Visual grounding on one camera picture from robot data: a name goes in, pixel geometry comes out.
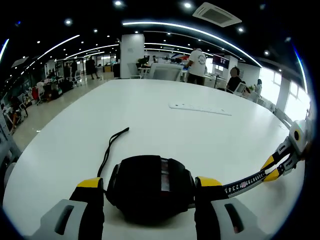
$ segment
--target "black device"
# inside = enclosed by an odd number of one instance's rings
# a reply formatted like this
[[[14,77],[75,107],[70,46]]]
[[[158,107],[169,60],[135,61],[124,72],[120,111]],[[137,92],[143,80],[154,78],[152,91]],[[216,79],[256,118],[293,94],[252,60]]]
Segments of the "black device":
[[[106,198],[135,221],[157,221],[187,211],[195,189],[191,173],[182,163],[141,155],[114,167]]]

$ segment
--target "person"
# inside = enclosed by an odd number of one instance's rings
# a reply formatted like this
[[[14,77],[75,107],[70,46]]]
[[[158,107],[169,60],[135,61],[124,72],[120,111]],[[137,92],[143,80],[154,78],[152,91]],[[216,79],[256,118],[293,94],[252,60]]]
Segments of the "person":
[[[66,62],[65,66],[63,68],[63,75],[64,75],[64,79],[66,80],[67,78],[70,78],[70,67],[69,64]]]
[[[259,97],[261,95],[261,90],[262,90],[262,81],[261,79],[258,79],[257,85],[254,85],[254,91],[258,94]]]
[[[205,70],[206,70],[206,55],[202,52],[201,48],[194,48],[189,56],[189,62],[185,66],[189,69],[187,82],[197,85],[205,85]]]
[[[158,63],[158,60],[156,59],[156,55],[153,55],[152,58],[153,58],[153,63],[154,63],[154,64]]]
[[[12,119],[11,132],[13,133],[15,126],[17,124],[17,121],[20,117],[18,115],[18,113],[20,112],[20,105],[22,102],[18,99],[18,97],[12,96],[12,95],[8,95],[8,100],[11,103],[11,107],[12,107],[12,114],[11,114],[10,118]],[[28,117],[29,115],[28,115],[28,112],[27,112],[25,105],[21,105],[21,107],[24,109],[25,114]]]
[[[226,91],[228,93],[233,93],[238,87],[239,83],[241,83],[241,78],[239,77],[240,70],[236,66],[230,70],[231,78],[226,85]]]
[[[76,60],[74,59],[73,62],[71,63],[71,77],[72,77],[72,80],[74,80],[77,70],[78,70],[78,64],[77,64]]]
[[[100,78],[97,75],[96,63],[95,63],[95,60],[92,59],[92,56],[90,56],[89,60],[87,60],[87,67],[88,67],[87,71],[89,72],[89,74],[91,74],[92,80],[94,79],[93,74],[95,74],[97,79]]]
[[[55,76],[55,73],[53,71],[51,71],[51,69],[49,69],[49,74],[48,74],[48,76],[46,78],[47,79],[51,79],[54,76]]]

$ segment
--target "white pillar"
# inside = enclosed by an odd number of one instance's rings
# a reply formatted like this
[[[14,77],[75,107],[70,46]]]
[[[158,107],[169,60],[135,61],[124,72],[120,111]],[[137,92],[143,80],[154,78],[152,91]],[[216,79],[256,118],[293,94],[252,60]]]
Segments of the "white pillar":
[[[236,66],[238,66],[238,59],[236,59],[234,56],[224,56],[226,59],[229,59],[229,68],[223,68],[222,76],[226,79],[227,82],[229,82],[229,79],[231,78],[230,70]]]
[[[120,77],[130,78],[128,64],[135,64],[137,59],[145,55],[145,36],[143,34],[127,34],[121,38]]]
[[[289,93],[290,93],[290,81],[282,77],[279,96],[278,96],[278,100],[276,101],[276,107],[280,109],[282,112],[284,112],[286,109]]]

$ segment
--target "air vent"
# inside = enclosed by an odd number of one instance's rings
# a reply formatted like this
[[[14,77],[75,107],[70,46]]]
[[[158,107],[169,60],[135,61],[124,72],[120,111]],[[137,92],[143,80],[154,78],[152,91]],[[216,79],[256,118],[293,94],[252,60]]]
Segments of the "air vent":
[[[198,7],[192,16],[206,20],[222,28],[242,22],[242,20],[232,15],[230,12],[208,2],[204,2]]]
[[[175,50],[174,47],[169,47],[169,46],[164,46],[163,49],[166,49],[166,50]]]

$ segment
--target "white t-shirt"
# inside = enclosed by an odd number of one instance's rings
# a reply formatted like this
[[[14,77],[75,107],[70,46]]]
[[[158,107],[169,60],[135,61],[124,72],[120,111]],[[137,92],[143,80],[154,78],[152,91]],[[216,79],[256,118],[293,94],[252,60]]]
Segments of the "white t-shirt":
[[[190,67],[189,73],[203,77],[205,75],[206,68],[206,55],[203,54],[200,48],[191,52],[189,61],[193,62]]]

